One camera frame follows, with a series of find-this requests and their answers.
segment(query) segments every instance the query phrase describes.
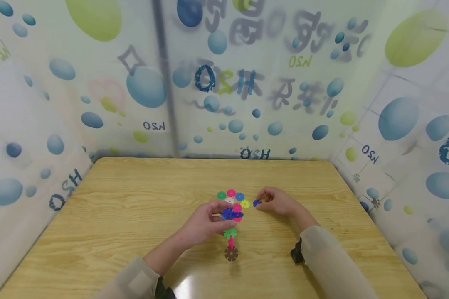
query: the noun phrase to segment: wood grain surface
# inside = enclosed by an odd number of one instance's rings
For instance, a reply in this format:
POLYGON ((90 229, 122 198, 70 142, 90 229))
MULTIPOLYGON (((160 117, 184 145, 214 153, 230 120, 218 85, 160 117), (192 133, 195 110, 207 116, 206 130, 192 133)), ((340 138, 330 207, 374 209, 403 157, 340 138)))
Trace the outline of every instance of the wood grain surface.
MULTIPOLYGON (((234 188, 250 202, 263 186, 285 190, 341 242, 381 299, 425 298, 404 265, 326 161, 101 158, 35 243, 0 299, 90 298, 135 255, 174 233, 197 205, 234 188)), ((235 246, 214 236, 165 277, 178 299, 325 298, 290 250, 287 218, 243 210, 235 246)))

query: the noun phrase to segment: blue snowflake block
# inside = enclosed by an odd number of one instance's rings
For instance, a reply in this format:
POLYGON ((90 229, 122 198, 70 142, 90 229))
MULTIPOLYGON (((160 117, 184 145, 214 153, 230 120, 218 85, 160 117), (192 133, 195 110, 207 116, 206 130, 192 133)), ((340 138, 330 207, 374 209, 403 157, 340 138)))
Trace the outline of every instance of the blue snowflake block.
POLYGON ((229 220, 229 219, 234 218, 233 217, 234 216, 234 212, 233 212, 233 210, 231 208, 225 208, 224 211, 223 211, 222 216, 223 216, 224 219, 229 220))
POLYGON ((241 192, 238 192, 234 198, 236 198, 237 201, 242 201, 244 199, 244 194, 241 192))

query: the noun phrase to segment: snowflake building block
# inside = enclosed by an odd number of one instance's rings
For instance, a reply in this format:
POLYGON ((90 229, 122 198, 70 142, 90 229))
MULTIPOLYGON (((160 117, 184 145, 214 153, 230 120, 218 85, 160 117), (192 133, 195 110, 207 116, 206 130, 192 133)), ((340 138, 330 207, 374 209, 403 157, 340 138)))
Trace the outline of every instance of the snowflake building block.
POLYGON ((227 197, 225 202, 234 203, 234 199, 232 197, 227 197))
POLYGON ((230 208, 225 208, 222 215, 224 216, 225 219, 234 218, 233 210, 231 210, 230 208))
POLYGON ((249 201, 247 200, 240 201, 239 204, 241 205, 242 208, 249 208, 250 206, 249 201))
POLYGON ((226 239, 228 239, 228 240, 231 238, 231 236, 233 236, 233 238, 235 238, 236 237, 236 228, 231 227, 231 229, 225 230, 223 232, 223 234, 226 237, 226 239))
POLYGON ((236 259, 238 258, 238 249, 236 247, 231 249, 231 247, 228 246, 224 250, 224 257, 230 262, 236 261, 236 259))
POLYGON ((236 195, 236 191, 234 191, 234 189, 230 189, 226 192, 226 194, 230 197, 234 197, 236 195))
POLYGON ((219 199, 225 199, 225 198, 226 198, 226 193, 223 192, 223 191, 220 191, 220 192, 218 192, 218 194, 216 194, 216 196, 217 196, 219 199))
POLYGON ((230 246, 231 249, 234 248, 234 239, 233 236, 231 236, 228 240, 228 245, 230 246))
POLYGON ((235 196, 234 196, 238 201, 242 201, 244 199, 244 194, 241 192, 238 192, 235 196))
POLYGON ((241 205, 239 203, 234 204, 233 212, 241 212, 241 205))

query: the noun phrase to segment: blue letter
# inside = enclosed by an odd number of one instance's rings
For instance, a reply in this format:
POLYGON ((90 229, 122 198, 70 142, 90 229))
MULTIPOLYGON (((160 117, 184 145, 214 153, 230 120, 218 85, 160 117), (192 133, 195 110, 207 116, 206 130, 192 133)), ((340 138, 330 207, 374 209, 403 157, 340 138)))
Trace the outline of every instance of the blue letter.
POLYGON ((70 197, 70 195, 72 195, 72 193, 74 191, 74 188, 72 186, 66 187, 67 185, 68 185, 68 180, 64 180, 63 183, 62 183, 62 190, 63 191, 68 191, 67 197, 70 197))
POLYGON ((249 149, 245 148, 244 150, 241 151, 241 159, 246 160, 246 159, 249 159, 251 156, 252 156, 252 152, 251 152, 249 149), (247 151, 247 152, 248 152, 247 157, 244 157, 244 156, 243 156, 244 151, 247 151))
POLYGON ((48 206, 54 211, 60 211, 61 208, 63 208, 64 204, 65 204, 65 199, 60 194, 52 195, 52 197, 50 198, 50 202, 48 202, 48 206), (57 207, 53 202, 53 198, 58 199, 62 203, 62 205, 60 207, 57 207))
POLYGON ((215 73, 213 72, 213 70, 211 69, 211 67, 209 67, 208 65, 202 65, 200 66, 196 73, 195 73, 195 85, 196 88, 198 88, 200 91, 212 91, 213 87, 215 87, 215 73), (210 76, 210 82, 208 84, 207 87, 203 88, 201 86, 201 72, 206 69, 208 71, 208 75, 210 76))
POLYGON ((264 153, 264 150, 262 150, 262 151, 261 151, 261 158, 260 158, 260 160, 262 160, 264 156, 266 156, 266 160, 268 160, 268 158, 269 158, 269 153, 270 153, 270 152, 271 152, 271 150, 268 150, 268 153, 265 154, 265 153, 264 153))
POLYGON ((240 69, 238 72, 239 80, 238 80, 238 94, 241 94, 243 92, 244 85, 248 85, 248 94, 251 95, 254 87, 254 78, 256 76, 255 70, 252 70, 252 72, 249 75, 249 81, 244 79, 244 70, 240 69))
POLYGON ((72 175, 70 174, 68 176, 68 178, 72 181, 72 183, 74 183, 75 186, 78 186, 78 183, 76 182, 77 178, 82 180, 82 178, 81 178, 80 174, 78 173, 77 169, 75 169, 75 177, 72 177, 72 175))

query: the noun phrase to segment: beige sleeve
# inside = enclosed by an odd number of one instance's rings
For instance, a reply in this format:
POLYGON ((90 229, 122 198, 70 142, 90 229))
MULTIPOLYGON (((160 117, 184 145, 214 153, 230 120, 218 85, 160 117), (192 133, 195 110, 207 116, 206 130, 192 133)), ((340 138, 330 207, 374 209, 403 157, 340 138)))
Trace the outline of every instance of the beige sleeve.
POLYGON ((338 240, 321 226, 301 233, 301 253, 329 299, 377 299, 377 295, 338 240))
POLYGON ((93 299, 154 299, 159 277, 137 256, 93 299))

